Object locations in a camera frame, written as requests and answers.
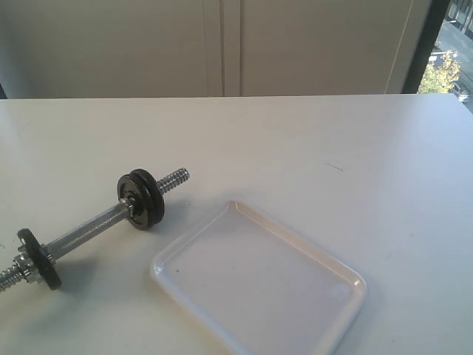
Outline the black weight plate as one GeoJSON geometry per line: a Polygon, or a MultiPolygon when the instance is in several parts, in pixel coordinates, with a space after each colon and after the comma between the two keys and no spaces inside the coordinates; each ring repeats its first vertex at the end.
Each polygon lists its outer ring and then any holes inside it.
{"type": "Polygon", "coordinates": [[[30,261],[28,265],[33,264],[27,267],[30,274],[33,269],[51,290],[58,289],[62,285],[62,281],[55,270],[54,257],[49,253],[47,247],[41,245],[29,229],[20,229],[17,232],[17,237],[24,249],[23,254],[26,254],[30,261]]]}
{"type": "Polygon", "coordinates": [[[149,190],[149,193],[152,196],[152,200],[156,209],[156,212],[153,213],[154,225],[158,224],[163,219],[165,214],[163,194],[159,190],[156,180],[148,171],[145,169],[135,169],[132,172],[142,178],[145,182],[146,188],[149,190]]]}
{"type": "Polygon", "coordinates": [[[145,180],[138,173],[130,172],[118,180],[117,191],[119,201],[127,206],[129,222],[136,229],[150,229],[154,225],[156,207],[145,180]]]}

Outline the chrome spinlock collar nut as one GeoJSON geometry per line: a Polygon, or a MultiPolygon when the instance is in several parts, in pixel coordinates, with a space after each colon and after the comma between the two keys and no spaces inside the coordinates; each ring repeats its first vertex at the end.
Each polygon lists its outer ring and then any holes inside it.
{"type": "Polygon", "coordinates": [[[27,283],[42,283],[41,275],[39,274],[35,263],[25,252],[15,256],[13,262],[17,270],[15,276],[16,284],[22,281],[27,283]]]}

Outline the chrome dumbbell bar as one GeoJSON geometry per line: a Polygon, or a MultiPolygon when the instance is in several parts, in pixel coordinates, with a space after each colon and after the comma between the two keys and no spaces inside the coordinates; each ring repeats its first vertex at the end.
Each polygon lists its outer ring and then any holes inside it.
{"type": "MultiPolygon", "coordinates": [[[[162,177],[161,179],[155,179],[158,185],[159,190],[164,195],[170,192],[172,189],[175,189],[179,185],[185,183],[190,178],[189,171],[182,167],[179,168],[170,174],[162,177]]],[[[125,203],[120,202],[118,198],[118,203],[113,205],[111,208],[106,211],[98,214],[97,216],[91,218],[90,220],[82,223],[78,227],[74,228],[71,231],[68,231],[66,234],[56,238],[48,244],[40,243],[45,245],[49,253],[54,257],[54,266],[56,262],[74,251],[78,247],[82,246],[85,242],[91,240],[94,237],[97,237],[99,234],[103,233],[107,229],[110,229],[114,225],[118,224],[123,220],[128,220],[128,209],[125,203]]],[[[20,245],[18,247],[18,254],[24,251],[23,247],[20,245]]],[[[5,292],[9,288],[17,285],[15,283],[15,276],[17,270],[13,264],[1,271],[1,291],[5,292]]]]}

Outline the white plastic tray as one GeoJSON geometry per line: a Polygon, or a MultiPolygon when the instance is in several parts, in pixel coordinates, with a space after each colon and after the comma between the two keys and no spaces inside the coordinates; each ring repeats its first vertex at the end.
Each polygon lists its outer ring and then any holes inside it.
{"type": "Polygon", "coordinates": [[[331,354],[367,294],[356,271],[235,200],[158,253],[150,274],[233,354],[331,354]]]}

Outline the dark window frame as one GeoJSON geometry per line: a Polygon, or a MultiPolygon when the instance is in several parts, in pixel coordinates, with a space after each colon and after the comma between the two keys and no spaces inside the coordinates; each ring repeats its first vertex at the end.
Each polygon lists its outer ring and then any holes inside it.
{"type": "Polygon", "coordinates": [[[418,92],[435,40],[449,8],[449,3],[448,0],[433,0],[430,2],[401,94],[415,94],[418,92]]]}

